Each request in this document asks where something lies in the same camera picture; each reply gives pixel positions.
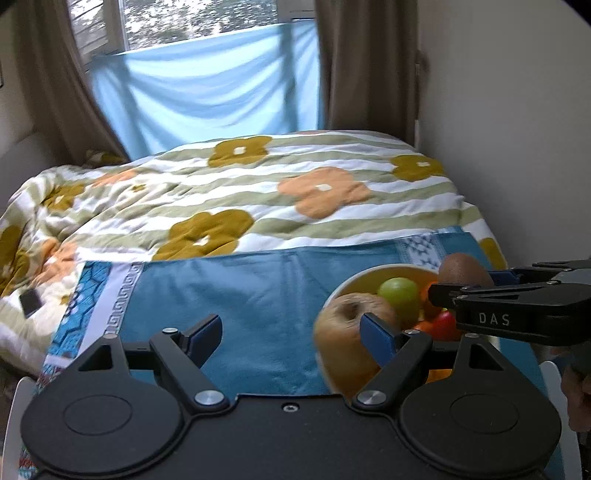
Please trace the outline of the person's hand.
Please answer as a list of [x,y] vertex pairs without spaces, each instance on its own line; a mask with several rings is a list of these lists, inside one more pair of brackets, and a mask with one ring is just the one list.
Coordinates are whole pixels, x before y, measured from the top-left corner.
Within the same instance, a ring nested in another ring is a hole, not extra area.
[[567,399],[570,428],[579,433],[591,429],[590,376],[585,378],[567,366],[562,375],[561,389]]

